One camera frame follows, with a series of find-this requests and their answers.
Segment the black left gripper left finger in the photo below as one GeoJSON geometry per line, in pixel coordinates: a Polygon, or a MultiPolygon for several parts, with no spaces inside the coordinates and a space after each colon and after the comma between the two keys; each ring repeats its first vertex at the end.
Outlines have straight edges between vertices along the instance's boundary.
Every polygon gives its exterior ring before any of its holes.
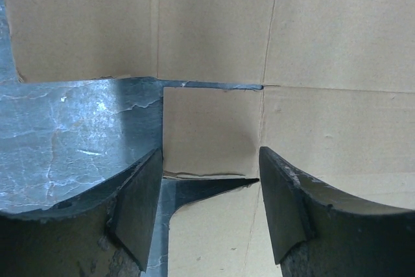
{"type": "Polygon", "coordinates": [[[148,265],[163,176],[154,149],[49,209],[1,214],[2,276],[139,276],[148,265]]]}

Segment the cardboard box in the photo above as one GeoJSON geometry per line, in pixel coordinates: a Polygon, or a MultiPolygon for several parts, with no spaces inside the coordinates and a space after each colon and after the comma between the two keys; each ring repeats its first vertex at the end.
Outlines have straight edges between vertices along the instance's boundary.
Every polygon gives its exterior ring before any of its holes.
{"type": "Polygon", "coordinates": [[[1,214],[49,209],[154,149],[139,276],[284,276],[268,147],[414,211],[414,0],[3,0],[1,214]]]}

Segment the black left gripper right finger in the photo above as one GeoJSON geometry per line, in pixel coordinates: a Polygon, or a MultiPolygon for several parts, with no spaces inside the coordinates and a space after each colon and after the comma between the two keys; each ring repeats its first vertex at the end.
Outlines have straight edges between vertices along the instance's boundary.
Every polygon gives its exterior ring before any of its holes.
{"type": "Polygon", "coordinates": [[[274,261],[284,276],[413,276],[414,211],[356,197],[259,150],[274,261]]]}

